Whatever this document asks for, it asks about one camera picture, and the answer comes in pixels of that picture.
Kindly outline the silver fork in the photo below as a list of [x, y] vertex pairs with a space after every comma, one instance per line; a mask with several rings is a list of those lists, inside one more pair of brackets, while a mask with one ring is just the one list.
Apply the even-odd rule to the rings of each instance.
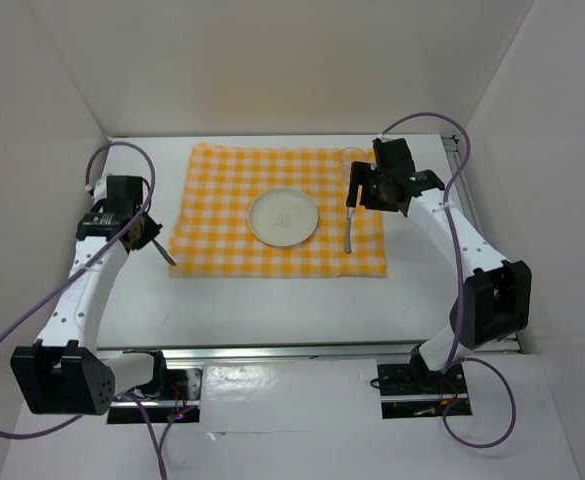
[[157, 249], [157, 251], [159, 252], [159, 254], [162, 256], [162, 258], [170, 266], [176, 266], [176, 262], [175, 262], [174, 258], [169, 254], [169, 252], [157, 240], [153, 240], [152, 243], [155, 246], [155, 248]]

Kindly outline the silver spoon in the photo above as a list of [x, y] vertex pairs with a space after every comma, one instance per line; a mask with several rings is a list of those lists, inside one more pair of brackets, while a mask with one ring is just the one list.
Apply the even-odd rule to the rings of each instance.
[[346, 220], [345, 220], [345, 229], [344, 229], [344, 242], [343, 242], [343, 249], [345, 254], [352, 253], [352, 244], [351, 244], [351, 229], [352, 229], [352, 219], [354, 216], [355, 208], [348, 207], [346, 210]]

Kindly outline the yellow white checkered cloth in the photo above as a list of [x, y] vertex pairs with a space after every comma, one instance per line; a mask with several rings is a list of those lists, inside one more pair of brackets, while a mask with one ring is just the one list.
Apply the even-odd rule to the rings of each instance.
[[[343, 249], [346, 186], [337, 148], [242, 148], [198, 143], [190, 153], [181, 205], [169, 241], [173, 276], [337, 278], [387, 274], [380, 213], [352, 219], [352, 253]], [[258, 240], [251, 203], [275, 188], [306, 193], [319, 222], [305, 242], [287, 248]]]

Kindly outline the cream round plate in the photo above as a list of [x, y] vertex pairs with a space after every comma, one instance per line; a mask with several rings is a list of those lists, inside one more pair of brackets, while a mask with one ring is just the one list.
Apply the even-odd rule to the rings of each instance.
[[275, 188], [254, 199], [247, 220], [258, 240], [269, 246], [287, 248], [305, 242], [314, 234], [319, 211], [306, 193]]

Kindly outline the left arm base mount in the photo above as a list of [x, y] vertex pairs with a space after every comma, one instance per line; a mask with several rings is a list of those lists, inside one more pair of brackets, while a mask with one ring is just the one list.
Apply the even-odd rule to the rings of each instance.
[[[154, 425], [198, 423], [201, 416], [203, 368], [187, 366], [167, 369], [160, 387], [145, 385], [134, 391]], [[143, 424], [144, 417], [132, 400], [120, 397], [107, 413], [109, 425]]]

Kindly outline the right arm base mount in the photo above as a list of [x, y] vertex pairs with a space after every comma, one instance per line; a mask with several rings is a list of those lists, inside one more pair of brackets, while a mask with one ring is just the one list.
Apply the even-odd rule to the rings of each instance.
[[465, 374], [460, 365], [446, 374], [418, 379], [408, 364], [379, 364], [369, 385], [380, 394], [384, 419], [471, 416]]

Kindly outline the clear plastic cup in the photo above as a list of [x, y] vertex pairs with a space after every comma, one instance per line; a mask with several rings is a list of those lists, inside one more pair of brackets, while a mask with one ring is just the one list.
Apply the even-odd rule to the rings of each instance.
[[339, 152], [339, 166], [343, 177], [349, 177], [351, 165], [354, 162], [364, 162], [367, 160], [365, 150], [358, 147], [346, 147]]

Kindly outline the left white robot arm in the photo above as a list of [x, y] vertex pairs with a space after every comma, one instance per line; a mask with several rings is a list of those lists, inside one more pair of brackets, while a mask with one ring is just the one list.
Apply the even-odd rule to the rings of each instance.
[[168, 390], [165, 357], [131, 350], [98, 357], [97, 337], [115, 279], [130, 252], [154, 241], [161, 226], [148, 215], [136, 222], [115, 213], [88, 213], [76, 231], [70, 285], [30, 346], [18, 346], [10, 366], [34, 414], [102, 415], [136, 389], [148, 399]]

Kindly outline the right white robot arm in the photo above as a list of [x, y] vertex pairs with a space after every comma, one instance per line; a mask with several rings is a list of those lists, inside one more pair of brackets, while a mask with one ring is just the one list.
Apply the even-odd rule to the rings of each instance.
[[432, 391], [443, 373], [477, 348], [528, 325], [532, 274], [492, 247], [451, 201], [451, 181], [431, 170], [393, 174], [364, 162], [350, 166], [344, 252], [350, 254], [355, 208], [399, 212], [418, 225], [455, 270], [457, 297], [448, 324], [417, 346], [408, 379]]

